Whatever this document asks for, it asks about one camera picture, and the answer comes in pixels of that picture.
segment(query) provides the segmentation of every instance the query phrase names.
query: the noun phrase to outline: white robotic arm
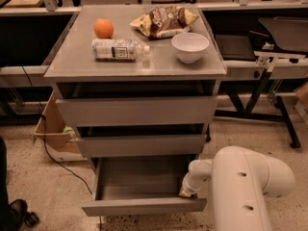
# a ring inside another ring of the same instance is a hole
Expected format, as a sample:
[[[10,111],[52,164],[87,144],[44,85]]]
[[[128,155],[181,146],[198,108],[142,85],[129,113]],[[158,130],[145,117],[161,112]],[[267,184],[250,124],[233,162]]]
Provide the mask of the white robotic arm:
[[[295,185],[284,162],[238,146],[222,148],[214,160],[194,160],[183,179],[181,196],[197,193],[212,177],[218,231],[270,231],[264,195],[280,197]]]

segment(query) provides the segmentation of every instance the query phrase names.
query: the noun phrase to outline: brown snack bag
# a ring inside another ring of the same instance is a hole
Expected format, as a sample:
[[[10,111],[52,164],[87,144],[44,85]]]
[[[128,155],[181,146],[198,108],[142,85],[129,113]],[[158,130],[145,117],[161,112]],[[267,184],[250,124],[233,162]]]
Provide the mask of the brown snack bag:
[[[149,13],[132,21],[130,26],[140,30],[148,38],[163,39],[188,32],[198,18],[198,15],[186,8],[155,7]]]

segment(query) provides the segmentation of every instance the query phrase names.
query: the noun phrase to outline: orange fruit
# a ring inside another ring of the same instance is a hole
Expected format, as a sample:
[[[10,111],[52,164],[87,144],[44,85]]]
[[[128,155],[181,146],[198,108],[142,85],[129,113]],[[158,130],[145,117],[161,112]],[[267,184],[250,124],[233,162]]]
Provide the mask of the orange fruit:
[[[114,25],[109,19],[98,18],[94,22],[94,32],[100,39],[110,39],[114,34]]]

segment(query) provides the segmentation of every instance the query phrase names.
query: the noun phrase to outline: speckled concrete floor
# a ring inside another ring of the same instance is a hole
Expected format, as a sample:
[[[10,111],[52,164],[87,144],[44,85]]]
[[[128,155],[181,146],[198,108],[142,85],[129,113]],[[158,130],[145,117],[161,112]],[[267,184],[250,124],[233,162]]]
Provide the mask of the speckled concrete floor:
[[[204,147],[204,158],[213,158],[226,145],[243,146],[283,160],[296,177],[294,191],[283,198],[267,198],[273,230],[306,231],[308,227],[308,127],[294,109],[295,97],[286,97],[287,108],[301,141],[300,149],[289,147],[290,138],[283,124],[215,118],[212,140]],[[256,109],[276,112],[267,100]],[[53,163],[42,142],[33,144],[35,126],[0,127],[8,147],[9,199],[26,199],[30,211],[39,215],[34,231],[99,230],[99,218],[89,218],[80,206],[91,201],[84,183]],[[85,178],[92,186],[94,175],[87,162],[65,162],[65,166]],[[103,230],[215,230],[211,181],[202,194],[208,205],[202,213],[125,216],[103,218]],[[30,230],[25,225],[22,230]]]

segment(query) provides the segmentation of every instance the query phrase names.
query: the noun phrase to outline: bowl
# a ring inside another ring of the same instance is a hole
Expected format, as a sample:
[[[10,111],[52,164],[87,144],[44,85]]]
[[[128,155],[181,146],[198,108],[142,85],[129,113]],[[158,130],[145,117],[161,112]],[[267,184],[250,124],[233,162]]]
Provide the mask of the bowl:
[[[181,33],[172,38],[171,44],[175,56],[180,61],[192,64],[204,55],[210,42],[200,34]]]

